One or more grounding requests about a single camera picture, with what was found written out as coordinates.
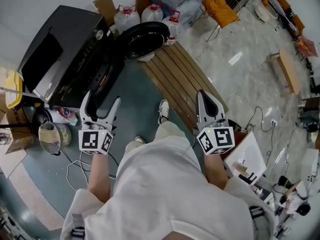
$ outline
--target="chair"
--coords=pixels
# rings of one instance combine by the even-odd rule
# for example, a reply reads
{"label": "chair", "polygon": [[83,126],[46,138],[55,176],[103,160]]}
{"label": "chair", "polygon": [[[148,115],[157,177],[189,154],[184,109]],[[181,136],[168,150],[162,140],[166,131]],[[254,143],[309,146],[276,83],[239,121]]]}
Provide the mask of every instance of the chair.
{"label": "chair", "polygon": [[301,53],[303,58],[308,58],[308,57],[318,57],[316,45],[313,41],[305,38],[303,35],[299,37],[297,43],[297,55],[298,53]]}
{"label": "chair", "polygon": [[214,40],[219,35],[220,29],[223,29],[230,23],[236,22],[240,20],[240,14],[241,14],[241,7],[239,5],[239,2],[237,0],[214,0],[213,3],[208,3],[210,0],[203,0],[203,10],[201,7],[201,11],[203,12],[200,17],[198,17],[191,26],[197,22],[203,15],[208,14],[206,18],[209,16],[214,19],[217,22],[216,27],[212,31],[209,38],[206,40],[209,42],[211,36],[214,34],[215,30],[219,27],[218,32],[216,36],[212,39]]}

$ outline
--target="strap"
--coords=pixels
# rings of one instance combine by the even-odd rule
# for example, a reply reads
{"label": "strap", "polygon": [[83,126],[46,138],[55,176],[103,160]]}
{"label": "strap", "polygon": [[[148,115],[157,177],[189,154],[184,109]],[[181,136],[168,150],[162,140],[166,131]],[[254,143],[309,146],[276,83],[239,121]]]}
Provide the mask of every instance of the strap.
{"label": "strap", "polygon": [[86,238],[85,223],[82,214],[71,214],[74,229],[71,230],[71,240],[84,240]]}
{"label": "strap", "polygon": [[254,239],[256,240],[269,240],[271,237],[270,222],[265,216],[265,211],[260,206],[250,206],[253,226],[254,226]]}

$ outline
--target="wall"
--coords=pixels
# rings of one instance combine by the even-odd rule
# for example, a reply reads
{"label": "wall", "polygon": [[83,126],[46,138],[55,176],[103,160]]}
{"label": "wall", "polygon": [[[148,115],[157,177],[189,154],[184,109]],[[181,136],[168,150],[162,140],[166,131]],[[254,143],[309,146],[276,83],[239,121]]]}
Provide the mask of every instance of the wall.
{"label": "wall", "polygon": [[0,23],[0,67],[16,69],[29,43]]}
{"label": "wall", "polygon": [[[303,35],[314,41],[320,54],[320,0],[287,0],[287,2],[305,25]],[[320,75],[320,59],[312,57],[310,61]]]}
{"label": "wall", "polygon": [[[40,27],[51,15],[51,13],[59,6],[66,5],[78,7],[82,9],[90,9],[91,2],[94,0],[0,0],[0,67],[4,67],[4,60],[8,54],[3,54],[10,45],[9,62],[14,65],[19,64],[24,55],[28,45],[37,34]],[[134,5],[135,0],[113,0],[117,7],[122,5]],[[2,37],[6,37],[6,44],[4,44]],[[18,41],[26,43],[27,45],[18,45]]]}

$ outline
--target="marble floor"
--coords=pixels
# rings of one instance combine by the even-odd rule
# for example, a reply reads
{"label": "marble floor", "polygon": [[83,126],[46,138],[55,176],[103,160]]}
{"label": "marble floor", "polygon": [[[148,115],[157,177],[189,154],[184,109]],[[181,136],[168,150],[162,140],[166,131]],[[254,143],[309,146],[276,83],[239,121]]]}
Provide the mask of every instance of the marble floor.
{"label": "marble floor", "polygon": [[[252,13],[260,1],[250,0],[241,9],[241,20],[220,29],[217,38],[212,41],[206,42],[206,39],[217,23],[212,18],[205,17],[185,29],[178,41],[196,60],[227,103],[228,118],[246,127],[256,106],[260,106],[264,115],[264,130],[271,128],[272,118],[278,121],[272,137],[272,130],[261,130],[262,115],[259,109],[251,120],[255,125],[254,135],[265,162],[268,159],[267,152],[272,148],[265,175],[271,183],[276,183],[279,176],[287,170],[286,176],[291,181],[296,181],[299,180],[299,164],[308,145],[306,131],[297,128],[292,134],[288,151],[287,146],[298,120],[297,105],[302,103],[303,98],[311,95],[309,73],[305,63],[300,61],[301,57],[295,56],[295,43],[288,31],[282,28],[275,31],[278,24],[275,19],[268,24]],[[283,73],[277,63],[265,62],[270,54],[278,53],[281,47],[292,56],[302,85],[299,95],[281,97],[286,86]],[[235,55],[240,58],[233,64],[231,59]]]}

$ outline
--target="yellow container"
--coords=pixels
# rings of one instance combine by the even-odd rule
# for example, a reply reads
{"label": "yellow container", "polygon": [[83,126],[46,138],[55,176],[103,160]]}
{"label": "yellow container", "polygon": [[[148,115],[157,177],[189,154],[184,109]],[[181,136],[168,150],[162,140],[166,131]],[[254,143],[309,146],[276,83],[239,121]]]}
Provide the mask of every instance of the yellow container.
{"label": "yellow container", "polygon": [[[5,80],[4,87],[23,92],[23,81],[16,71],[11,71],[9,76]],[[5,104],[8,109],[13,109],[22,101],[23,96],[21,94],[6,92],[5,93]]]}

